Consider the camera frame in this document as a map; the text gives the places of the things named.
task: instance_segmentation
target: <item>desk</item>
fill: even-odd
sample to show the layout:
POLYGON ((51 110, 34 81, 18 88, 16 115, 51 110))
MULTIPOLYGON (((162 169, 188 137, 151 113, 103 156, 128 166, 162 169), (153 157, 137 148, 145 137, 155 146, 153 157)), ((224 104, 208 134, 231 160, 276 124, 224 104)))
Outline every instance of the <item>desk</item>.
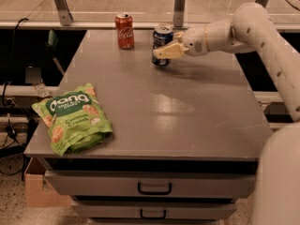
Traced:
POLYGON ((272 134, 247 79, 224 52, 155 67, 152 31, 134 32, 135 49, 126 51, 115 30, 88 31, 58 89, 93 84, 113 135, 58 157, 40 123, 25 154, 94 222, 227 218, 235 200, 253 191, 272 134))

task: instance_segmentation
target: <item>can top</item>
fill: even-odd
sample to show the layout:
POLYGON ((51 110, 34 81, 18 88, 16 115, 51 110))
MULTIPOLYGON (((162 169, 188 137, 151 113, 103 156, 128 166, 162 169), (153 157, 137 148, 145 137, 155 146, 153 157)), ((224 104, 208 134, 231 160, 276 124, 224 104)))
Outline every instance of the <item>can top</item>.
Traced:
POLYGON ((159 34, 170 34, 173 31, 173 29, 170 26, 161 25, 161 26, 157 26, 155 28, 155 31, 158 32, 159 34))
POLYGON ((129 13, 124 11, 124 12, 120 12, 116 17, 120 18, 120 19, 126 19, 126 18, 129 18, 130 15, 129 15, 129 13))

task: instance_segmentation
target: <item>drawer handle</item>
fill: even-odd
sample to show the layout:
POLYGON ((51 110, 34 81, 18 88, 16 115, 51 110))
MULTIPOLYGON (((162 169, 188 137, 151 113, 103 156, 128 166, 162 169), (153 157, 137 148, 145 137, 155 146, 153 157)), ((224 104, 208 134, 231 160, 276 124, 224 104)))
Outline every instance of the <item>drawer handle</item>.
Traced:
POLYGON ((167 191, 143 191, 142 183, 138 183, 138 191, 142 195, 169 195, 172 192, 172 183, 169 183, 169 187, 167 191))
POLYGON ((166 211, 166 209, 164 209, 164 210, 163 210, 163 215, 162 215, 161 217, 145 217, 145 216, 143 215, 143 210, 141 209, 141 210, 140 210, 140 216, 141 216, 142 219, 152 219, 152 220, 165 219, 166 216, 167 216, 167 211, 166 211))

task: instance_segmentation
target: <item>tiled floor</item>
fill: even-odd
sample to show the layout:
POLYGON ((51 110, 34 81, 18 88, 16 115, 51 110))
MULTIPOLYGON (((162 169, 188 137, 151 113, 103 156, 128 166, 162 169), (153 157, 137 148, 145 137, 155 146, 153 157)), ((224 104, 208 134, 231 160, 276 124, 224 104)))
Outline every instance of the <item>tiled floor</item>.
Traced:
MULTIPOLYGON (((120 9, 131 12, 138 22, 171 21, 173 0, 68 0, 76 21, 109 22, 120 9)), ((188 23, 207 23, 230 16, 241 4, 254 0, 187 0, 188 23)), ((289 0, 300 7, 299 0, 289 0)), ((300 23, 300 11, 284 0, 270 0, 267 6, 276 23, 300 23)), ((31 21, 56 21, 53 0, 0 0, 0 22, 28 17, 31 21)), ((0 137, 0 144, 5 136, 0 137)), ((21 155, 0 158, 0 170, 17 171, 23 165, 21 155)), ((228 219, 230 225, 250 224, 252 196, 237 202, 237 211, 228 219)), ((0 225, 65 225, 86 224, 69 207, 28 208, 24 200, 24 181, 18 173, 0 174, 0 225)))

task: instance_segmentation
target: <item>chip bag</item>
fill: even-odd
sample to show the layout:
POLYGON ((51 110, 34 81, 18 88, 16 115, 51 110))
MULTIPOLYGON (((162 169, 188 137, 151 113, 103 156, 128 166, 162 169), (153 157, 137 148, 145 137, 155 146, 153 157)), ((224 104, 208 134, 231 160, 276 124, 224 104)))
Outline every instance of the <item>chip bag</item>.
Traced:
POLYGON ((46 98, 32 108, 49 128, 51 148, 59 156, 93 147, 113 132, 91 83, 62 96, 46 98))

